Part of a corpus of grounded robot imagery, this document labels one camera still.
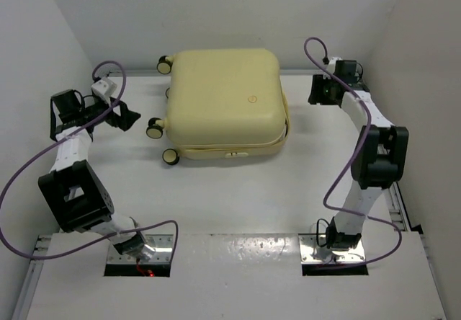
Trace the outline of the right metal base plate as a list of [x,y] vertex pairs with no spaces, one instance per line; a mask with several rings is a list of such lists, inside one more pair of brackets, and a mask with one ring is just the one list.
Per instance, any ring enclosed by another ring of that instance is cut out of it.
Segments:
[[355,248],[328,248],[325,234],[300,234],[300,259],[302,265],[344,265],[364,262],[364,247],[359,241]]

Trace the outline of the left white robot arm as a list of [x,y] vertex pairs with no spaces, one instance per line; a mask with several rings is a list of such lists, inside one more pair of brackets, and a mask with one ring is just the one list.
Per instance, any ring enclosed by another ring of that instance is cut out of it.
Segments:
[[133,218],[116,213],[112,199],[88,162],[94,140],[94,118],[113,99],[84,97],[68,89],[50,98],[50,137],[58,142],[55,162],[38,186],[60,228],[66,233],[87,231],[106,236],[118,254],[146,260],[153,253]]

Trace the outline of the cream yellow hard-shell suitcase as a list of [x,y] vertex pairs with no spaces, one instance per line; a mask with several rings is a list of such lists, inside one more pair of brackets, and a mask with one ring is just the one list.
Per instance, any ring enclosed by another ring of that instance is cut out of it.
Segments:
[[290,113],[279,61],[263,48],[183,50],[163,55],[157,71],[170,77],[164,118],[146,134],[166,135],[162,159],[237,159],[279,153],[290,133]]

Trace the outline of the metal base plate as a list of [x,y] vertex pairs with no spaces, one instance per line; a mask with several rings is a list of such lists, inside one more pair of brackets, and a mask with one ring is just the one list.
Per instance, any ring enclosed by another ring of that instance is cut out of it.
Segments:
[[325,234],[300,234],[300,259],[302,265],[344,265],[364,262],[364,247],[359,241],[355,248],[328,248]]
[[[145,244],[141,251],[141,265],[164,265],[171,262],[174,237],[172,235],[146,234]],[[107,252],[108,265],[134,265],[136,257],[129,254],[119,254],[113,246]]]

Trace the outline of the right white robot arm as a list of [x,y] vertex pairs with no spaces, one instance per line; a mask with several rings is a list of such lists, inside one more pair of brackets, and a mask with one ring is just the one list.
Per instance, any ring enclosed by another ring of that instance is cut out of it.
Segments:
[[403,176],[409,131],[394,125],[373,102],[356,61],[325,57],[327,74],[313,77],[308,102],[336,105],[351,119],[359,136],[353,161],[346,164],[352,185],[331,219],[322,246],[351,249],[362,238],[365,218],[382,192]]

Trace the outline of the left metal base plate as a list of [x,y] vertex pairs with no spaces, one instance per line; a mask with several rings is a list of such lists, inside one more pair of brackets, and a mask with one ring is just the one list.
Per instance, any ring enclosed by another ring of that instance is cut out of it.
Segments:
[[[146,234],[145,244],[141,251],[141,265],[164,265],[171,262],[174,237],[172,235]],[[119,254],[113,246],[107,252],[108,265],[134,265],[136,257],[129,254]]]

